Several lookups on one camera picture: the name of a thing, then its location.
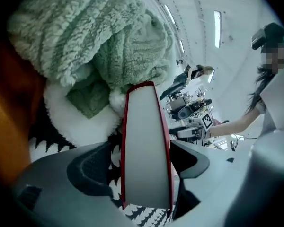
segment dark mesh vent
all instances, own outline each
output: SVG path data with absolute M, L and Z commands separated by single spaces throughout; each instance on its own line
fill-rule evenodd
M 104 143 L 75 159 L 67 167 L 71 184 L 89 196 L 113 196 L 107 185 L 107 173 L 111 163 L 109 143 Z
M 22 191 L 18 199 L 25 207 L 33 211 L 41 191 L 41 188 L 28 186 Z
M 82 171 L 84 175 L 96 182 L 106 184 L 109 164 L 107 163 L 107 166 L 105 167 L 103 167 L 103 165 L 105 165 L 107 159 L 110 158 L 111 154 L 109 148 L 97 152 L 92 157 L 87 158 L 82 164 Z

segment woman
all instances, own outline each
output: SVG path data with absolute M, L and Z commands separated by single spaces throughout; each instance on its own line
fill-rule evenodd
M 211 127 L 207 133 L 199 130 L 199 138 L 206 139 L 241 133 L 261 114 L 265 114 L 261 135 L 275 129 L 271 115 L 266 111 L 266 106 L 261 99 L 260 93 L 284 66 L 284 29 L 275 23 L 271 23 L 264 28 L 264 32 L 266 42 L 261 48 L 262 65 L 258 68 L 259 75 L 256 79 L 256 83 L 259 83 L 259 86 L 251 94 L 251 102 L 246 113 L 235 122 Z
M 182 59 L 176 60 L 176 63 L 177 63 L 177 66 L 180 65 L 180 64 L 183 64 L 183 60 Z
M 171 110 L 170 113 L 171 113 L 171 118 L 172 119 L 176 119 L 178 120 L 179 117 L 178 117 L 178 113 L 179 111 L 184 108 L 184 107 L 189 107 L 192 112 L 196 112 L 198 111 L 200 108 L 204 107 L 204 106 L 208 106 L 209 104 L 212 103 L 212 100 L 211 99 L 205 99 L 203 101 L 193 101 L 191 103 L 188 103 L 186 104 L 185 106 L 182 106 L 182 107 L 179 107 L 175 110 Z
M 191 68 L 190 65 L 187 65 L 185 71 L 175 78 L 173 85 L 162 93 L 160 100 L 164 99 L 168 94 L 181 91 L 192 79 L 210 75 L 212 72 L 213 68 L 211 66 L 197 65 Z

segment red-trimmed panel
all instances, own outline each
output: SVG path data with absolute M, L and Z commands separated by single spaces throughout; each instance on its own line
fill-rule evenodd
M 134 90 L 141 88 L 141 87 L 145 87 L 145 86 L 153 86 L 155 93 L 157 95 L 157 102 L 158 102 L 158 107 L 160 111 L 160 118 L 161 118 L 161 123 L 163 126 L 163 136 L 164 136 L 165 152 L 166 152 L 166 159 L 167 159 L 167 173 L 169 177 L 169 202 L 170 202 L 169 214 L 171 214 L 172 204 L 173 204 L 173 195 L 174 195 L 174 183 L 173 183 L 173 173 L 171 172 L 171 162 L 170 162 L 170 156 L 169 156 L 169 152 L 170 152 L 169 130 L 167 127 L 165 114 L 161 107 L 160 99 L 156 91 L 155 84 L 152 81 L 147 81 L 147 82 L 143 82 L 138 85 L 135 85 L 132 88 L 130 88 L 126 94 L 126 103 L 125 103 L 124 121 L 123 121 L 122 146 L 121 146 L 121 200 L 124 203 L 124 207 L 126 207 L 127 203 L 125 202 L 125 140 L 126 140 L 126 127 L 127 127 L 126 123 L 127 123 L 129 94 L 133 92 Z

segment cable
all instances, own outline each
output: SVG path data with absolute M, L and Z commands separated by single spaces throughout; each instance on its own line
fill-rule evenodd
M 237 137 L 237 135 L 234 135 L 236 137 L 236 139 L 233 142 L 233 146 L 234 148 L 237 148 L 238 143 L 239 143 L 239 139 L 248 139 L 248 140 L 257 140 L 257 138 L 249 138 L 249 137 L 245 137 L 245 136 L 241 136 L 241 137 Z

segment black hair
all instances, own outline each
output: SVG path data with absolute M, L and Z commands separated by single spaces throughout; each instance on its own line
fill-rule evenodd
M 205 99 L 204 100 L 204 103 L 206 103 L 206 105 L 209 105 L 211 104 L 213 101 L 211 99 Z
M 182 59 L 176 60 L 176 63 L 177 63 L 177 65 L 179 65 L 180 63 L 183 64 L 183 60 Z
M 264 27 L 264 31 L 267 42 L 264 46 L 262 46 L 261 53 L 269 52 L 270 49 L 279 47 L 279 43 L 284 43 L 284 29 L 281 26 L 277 25 L 276 23 L 270 23 Z M 256 84 L 259 85 L 254 93 L 249 94 L 251 98 L 246 113 L 252 111 L 256 107 L 257 103 L 261 101 L 260 93 L 275 76 L 272 70 L 269 69 L 269 67 L 265 64 L 262 64 L 260 67 L 258 67 L 257 72 L 258 77 L 256 79 Z

